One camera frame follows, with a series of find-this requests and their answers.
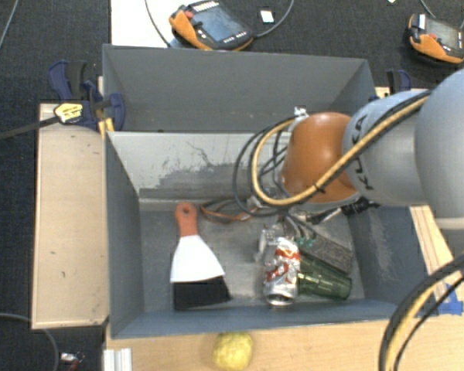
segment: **blue clamp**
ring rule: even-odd
[[[388,86],[390,95],[411,90],[411,76],[404,70],[387,70]]]
[[[450,288],[450,284],[446,284],[447,290]],[[464,313],[464,302],[457,299],[455,291],[450,293],[449,299],[443,302],[438,307],[438,313],[440,315],[462,315]]]
[[[97,131],[98,122],[111,118],[114,129],[120,131],[125,121],[122,95],[111,94],[108,100],[104,100],[96,86],[91,81],[84,80],[85,68],[86,63],[82,61],[56,62],[48,70],[49,84],[62,102],[75,101],[82,104],[83,118],[76,121],[75,125]]]

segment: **orange handle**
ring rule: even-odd
[[[176,207],[176,219],[180,237],[198,235],[198,210],[192,203],[179,203]]]

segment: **crushed soda can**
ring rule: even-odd
[[[292,240],[277,238],[273,257],[264,263],[263,294],[267,303],[283,307],[298,296],[297,275],[301,268],[299,248]]]

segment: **green glass bottle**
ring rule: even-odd
[[[301,271],[297,275],[299,294],[345,300],[349,297],[352,280],[319,260],[301,256]]]

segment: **black carpet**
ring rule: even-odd
[[[258,8],[279,19],[289,0],[222,0],[257,31]],[[462,20],[462,0],[426,0],[435,14]],[[0,0],[0,35],[14,0]],[[403,37],[418,0],[296,0],[291,15],[254,52],[347,56],[367,59],[378,86],[386,69],[404,69],[414,87],[434,87],[455,69],[411,57]],[[87,75],[101,74],[101,45],[110,42],[110,0],[21,0],[0,54],[0,131],[36,119],[41,101],[56,97],[46,72],[57,60],[86,60]],[[29,315],[35,205],[34,133],[0,142],[0,311]],[[101,328],[54,331],[61,351],[82,351],[81,369],[100,369]],[[49,369],[48,341],[20,322],[0,322],[0,369]]]

